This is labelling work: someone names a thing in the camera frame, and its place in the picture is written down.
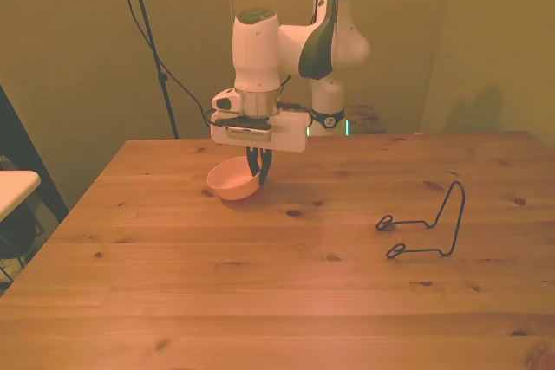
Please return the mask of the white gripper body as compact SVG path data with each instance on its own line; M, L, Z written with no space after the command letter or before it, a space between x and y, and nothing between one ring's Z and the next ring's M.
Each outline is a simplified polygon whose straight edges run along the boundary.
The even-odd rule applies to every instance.
M305 112L280 112L268 119L269 130L254 127L211 125L211 137L222 145L301 153L307 144L309 115Z

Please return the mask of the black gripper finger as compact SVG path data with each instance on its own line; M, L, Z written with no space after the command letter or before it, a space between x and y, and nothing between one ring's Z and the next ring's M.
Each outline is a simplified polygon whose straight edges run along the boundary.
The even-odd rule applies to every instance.
M264 182L268 177L269 171L271 169L272 156L273 156L273 152L271 149L259 150L259 158L260 158L259 183L261 185L264 184Z
M260 165L258 163L258 148L247 147L246 148L246 158L247 163L253 177L256 177L260 172Z

